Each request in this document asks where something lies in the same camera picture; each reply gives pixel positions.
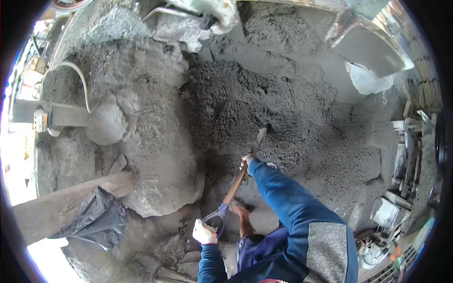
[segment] gloved hand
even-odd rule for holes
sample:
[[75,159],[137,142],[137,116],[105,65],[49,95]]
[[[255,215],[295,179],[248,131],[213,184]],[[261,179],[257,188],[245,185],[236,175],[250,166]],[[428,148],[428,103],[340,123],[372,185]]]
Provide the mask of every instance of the gloved hand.
[[247,162],[247,166],[249,166],[247,168],[247,173],[249,173],[250,175],[250,162],[252,162],[253,159],[255,159],[256,157],[253,156],[251,153],[246,155],[246,156],[242,156],[242,161],[241,161],[241,166],[239,167],[240,170],[242,170],[242,167],[244,167],[244,162]]
[[206,224],[202,224],[201,219],[195,220],[192,237],[200,244],[217,244],[217,229]]

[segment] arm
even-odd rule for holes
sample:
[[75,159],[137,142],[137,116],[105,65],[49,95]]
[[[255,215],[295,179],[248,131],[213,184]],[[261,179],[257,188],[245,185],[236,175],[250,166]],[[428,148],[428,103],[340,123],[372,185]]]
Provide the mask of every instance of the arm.
[[288,228],[283,256],[290,266],[307,271],[304,282],[357,283],[357,250],[352,230],[343,220],[297,181],[264,162],[251,160],[249,173]]
[[223,283],[228,280],[218,244],[201,245],[198,283]]

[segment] blue long-sleeve shirt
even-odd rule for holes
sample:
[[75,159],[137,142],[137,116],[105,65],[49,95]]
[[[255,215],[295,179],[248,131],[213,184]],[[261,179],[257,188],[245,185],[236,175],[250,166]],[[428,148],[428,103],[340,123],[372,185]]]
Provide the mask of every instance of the blue long-sleeve shirt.
[[351,228],[297,181],[253,159],[249,166],[258,191],[289,230],[288,247],[229,280],[217,244],[202,245],[199,283],[357,283],[357,250]]

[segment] black plastic bag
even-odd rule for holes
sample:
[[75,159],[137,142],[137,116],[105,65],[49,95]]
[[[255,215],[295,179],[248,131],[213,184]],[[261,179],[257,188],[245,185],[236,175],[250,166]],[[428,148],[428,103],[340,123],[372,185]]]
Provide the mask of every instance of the black plastic bag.
[[126,222],[124,205],[114,195],[97,187],[82,201],[72,222],[49,238],[74,237],[109,250],[120,240]]

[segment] wooden beam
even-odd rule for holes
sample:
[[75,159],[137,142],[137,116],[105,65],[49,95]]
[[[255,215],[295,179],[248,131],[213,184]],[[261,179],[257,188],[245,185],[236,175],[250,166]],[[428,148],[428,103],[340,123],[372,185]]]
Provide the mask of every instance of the wooden beam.
[[83,199],[97,186],[123,197],[134,191],[132,172],[104,176],[13,206],[25,244],[50,237],[71,223]]

